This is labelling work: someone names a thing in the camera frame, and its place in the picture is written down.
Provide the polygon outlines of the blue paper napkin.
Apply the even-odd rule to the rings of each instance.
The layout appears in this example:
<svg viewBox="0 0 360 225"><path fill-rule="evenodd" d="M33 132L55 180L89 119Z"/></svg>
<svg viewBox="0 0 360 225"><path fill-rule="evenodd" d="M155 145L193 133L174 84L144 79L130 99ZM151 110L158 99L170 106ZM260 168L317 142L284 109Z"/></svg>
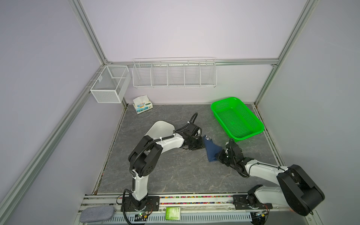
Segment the blue paper napkin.
<svg viewBox="0 0 360 225"><path fill-rule="evenodd" d="M222 151L222 147L216 145L213 140L205 139L206 136L203 137L205 149L207 152L207 158L209 162L217 161L216 155Z"/></svg>

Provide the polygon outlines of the white rectangular dish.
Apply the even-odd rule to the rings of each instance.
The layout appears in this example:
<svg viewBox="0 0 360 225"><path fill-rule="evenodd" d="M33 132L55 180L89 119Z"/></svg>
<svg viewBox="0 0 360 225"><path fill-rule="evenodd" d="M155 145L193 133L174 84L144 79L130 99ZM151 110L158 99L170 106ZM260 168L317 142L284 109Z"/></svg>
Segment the white rectangular dish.
<svg viewBox="0 0 360 225"><path fill-rule="evenodd" d="M146 136L149 136L152 139L159 139L164 137L169 137L173 135L175 127L165 121L157 121L146 133Z"/></svg>

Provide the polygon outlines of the green plastic basket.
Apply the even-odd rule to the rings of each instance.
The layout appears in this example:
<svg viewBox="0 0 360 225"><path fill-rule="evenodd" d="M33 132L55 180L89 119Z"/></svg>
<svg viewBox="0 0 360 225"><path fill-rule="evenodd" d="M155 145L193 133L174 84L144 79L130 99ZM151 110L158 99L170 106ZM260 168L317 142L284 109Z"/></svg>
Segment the green plastic basket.
<svg viewBox="0 0 360 225"><path fill-rule="evenodd" d="M212 103L211 110L223 130L235 142L246 140L264 131L264 124L236 97Z"/></svg>

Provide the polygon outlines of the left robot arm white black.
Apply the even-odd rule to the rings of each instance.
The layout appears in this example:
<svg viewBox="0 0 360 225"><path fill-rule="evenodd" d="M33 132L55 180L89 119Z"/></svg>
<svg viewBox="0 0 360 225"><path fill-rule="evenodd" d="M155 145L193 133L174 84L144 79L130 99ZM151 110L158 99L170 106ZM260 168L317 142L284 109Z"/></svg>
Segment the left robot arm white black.
<svg viewBox="0 0 360 225"><path fill-rule="evenodd" d="M142 211L146 208L149 175L155 169L162 153L179 148L193 151L203 147L203 137L199 134L191 136L188 132L184 132L158 138L144 136L128 158L132 188L125 190L128 192L128 197L123 197L123 208L134 211Z"/></svg>

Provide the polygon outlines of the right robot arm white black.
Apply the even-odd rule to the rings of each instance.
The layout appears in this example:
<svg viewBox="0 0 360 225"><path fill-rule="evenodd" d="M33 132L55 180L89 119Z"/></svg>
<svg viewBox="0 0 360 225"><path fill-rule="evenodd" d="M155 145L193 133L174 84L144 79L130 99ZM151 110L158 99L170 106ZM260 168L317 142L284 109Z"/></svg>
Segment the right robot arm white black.
<svg viewBox="0 0 360 225"><path fill-rule="evenodd" d="M223 150L216 154L219 162L234 169L243 178L258 177L276 185L256 185L240 202L252 209L260 205L277 204L289 207L301 216L306 216L325 200L324 192L299 166L275 166L260 162L243 154Z"/></svg>

